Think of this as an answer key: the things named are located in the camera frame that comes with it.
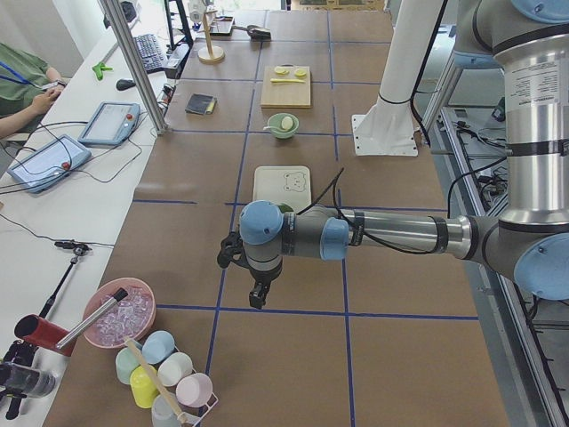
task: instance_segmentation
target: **white table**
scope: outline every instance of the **white table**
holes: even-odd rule
[[[106,62],[114,70],[105,71],[102,81],[98,81],[91,70],[93,65],[105,57],[115,42],[115,36],[109,29],[69,82],[43,123],[87,121],[102,101],[138,102],[142,110],[145,110],[136,89],[119,92],[115,88],[119,78],[130,78],[120,49]],[[158,95],[166,83],[164,73],[155,73],[149,75],[149,78]],[[50,129],[56,135],[67,133],[77,137],[83,126],[54,126]],[[4,203],[0,213],[26,225],[37,234],[114,244],[155,138],[156,134],[148,117],[131,137],[132,141],[140,146],[142,153],[112,182],[103,184],[84,173],[73,173],[39,195],[27,192],[0,195],[0,202]],[[39,148],[52,140],[53,137],[42,130],[32,135],[28,146]],[[92,149],[92,153],[96,156],[104,150]],[[84,170],[106,180],[138,151],[137,147],[126,141],[118,149],[87,164]],[[22,151],[19,159],[28,153]],[[0,179],[0,187],[11,184],[14,184],[14,181],[6,173]],[[92,246],[92,251],[80,259],[60,290],[48,320],[66,329],[81,320],[84,306],[100,283],[111,250],[109,247]],[[27,231],[0,218],[0,357],[15,339],[13,329],[18,320],[28,314],[39,314],[72,256],[70,251],[59,249],[48,240],[35,238]],[[57,353],[39,349],[34,366],[61,377],[67,362],[67,358]],[[20,417],[10,422],[4,418],[10,400],[4,399],[0,404],[0,425],[41,425],[54,395],[55,392],[42,399],[24,399],[20,407]]]

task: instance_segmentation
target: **computer mouse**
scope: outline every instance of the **computer mouse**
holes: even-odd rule
[[[134,83],[129,78],[121,78],[120,80],[118,80],[116,82],[116,89],[118,91],[125,91],[126,89],[129,89],[129,88],[134,87],[134,86],[136,86],[136,83]]]

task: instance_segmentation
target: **wooden stand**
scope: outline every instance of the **wooden stand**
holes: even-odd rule
[[[204,18],[202,19],[204,25],[204,33],[205,33],[205,43],[207,44],[206,47],[202,47],[199,51],[197,51],[197,57],[200,61],[204,64],[213,64],[215,62],[219,62],[225,58],[225,52],[219,46],[212,46],[212,36],[210,35],[210,24],[207,20],[207,13],[204,13]]]

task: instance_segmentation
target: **tablet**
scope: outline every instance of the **tablet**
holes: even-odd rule
[[[90,150],[64,134],[12,166],[8,174],[23,189],[38,193],[68,176],[90,156]]]
[[[119,145],[130,136],[139,116],[139,104],[102,102],[77,140],[87,146]]]

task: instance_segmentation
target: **keyboard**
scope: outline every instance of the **keyboard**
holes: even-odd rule
[[[142,58],[142,64],[148,74],[164,69],[164,64],[167,63],[168,59],[154,34],[136,36],[134,43],[136,43]]]

